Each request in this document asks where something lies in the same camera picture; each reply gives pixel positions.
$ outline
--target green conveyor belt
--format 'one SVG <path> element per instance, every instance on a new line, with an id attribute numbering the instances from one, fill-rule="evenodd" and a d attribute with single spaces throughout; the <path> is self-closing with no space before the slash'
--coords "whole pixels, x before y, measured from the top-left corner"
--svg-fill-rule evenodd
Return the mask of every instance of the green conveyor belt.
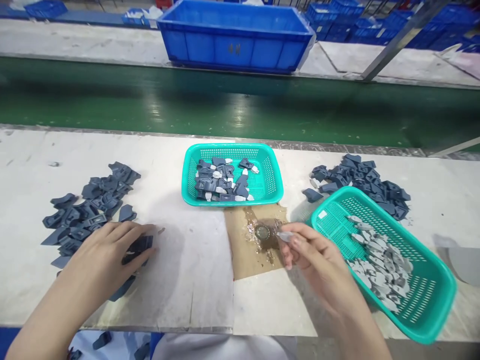
<path id="1" fill-rule="evenodd" d="M 479 94 L 0 57 L 0 123 L 16 125 L 428 148 L 475 137 Z"/>

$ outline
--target forearm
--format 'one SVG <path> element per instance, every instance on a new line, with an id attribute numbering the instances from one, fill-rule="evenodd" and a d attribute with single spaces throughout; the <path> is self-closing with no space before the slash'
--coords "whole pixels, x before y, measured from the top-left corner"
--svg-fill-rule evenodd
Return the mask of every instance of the forearm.
<path id="1" fill-rule="evenodd" d="M 367 305 L 332 319 L 332 328 L 344 360 L 392 360 L 390 351 Z"/>
<path id="2" fill-rule="evenodd" d="M 66 360 L 79 325 L 52 287 L 13 341 L 5 360 Z"/>

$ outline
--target hand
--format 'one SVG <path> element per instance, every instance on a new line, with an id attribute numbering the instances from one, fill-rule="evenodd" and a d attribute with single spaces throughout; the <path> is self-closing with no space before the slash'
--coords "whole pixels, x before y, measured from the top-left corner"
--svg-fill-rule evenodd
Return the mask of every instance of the hand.
<path id="1" fill-rule="evenodd" d="M 300 222 L 286 224 L 281 230 L 295 234 L 290 237 L 290 243 L 279 240 L 285 267 L 290 270 L 295 263 L 300 268 L 331 315 L 342 317 L 362 305 L 368 311 L 339 248 L 333 242 Z"/>
<path id="2" fill-rule="evenodd" d="M 65 306 L 80 327 L 155 252 L 150 248 L 122 265 L 129 246 L 154 228 L 131 221 L 105 224 L 83 242 L 45 297 Z"/>

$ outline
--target right hand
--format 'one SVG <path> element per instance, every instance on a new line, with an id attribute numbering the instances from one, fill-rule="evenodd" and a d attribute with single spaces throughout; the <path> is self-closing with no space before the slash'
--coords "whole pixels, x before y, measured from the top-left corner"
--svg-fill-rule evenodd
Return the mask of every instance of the right hand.
<path id="1" fill-rule="evenodd" d="M 288 223 L 281 230 L 294 233 L 290 243 L 279 240 L 285 267 L 290 270 L 296 264 L 300 268 L 332 316 L 344 317 L 360 308 L 368 310 L 339 248 L 333 242 L 301 222 Z"/>

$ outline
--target label on crate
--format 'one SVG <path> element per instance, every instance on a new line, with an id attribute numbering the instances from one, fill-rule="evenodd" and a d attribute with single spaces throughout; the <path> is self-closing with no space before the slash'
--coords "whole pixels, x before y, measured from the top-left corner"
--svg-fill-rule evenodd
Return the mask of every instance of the label on crate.
<path id="1" fill-rule="evenodd" d="M 377 38 L 381 37 L 382 34 L 385 32 L 385 30 L 387 30 L 386 28 L 383 28 L 382 30 L 380 30 L 380 32 L 376 35 Z"/>

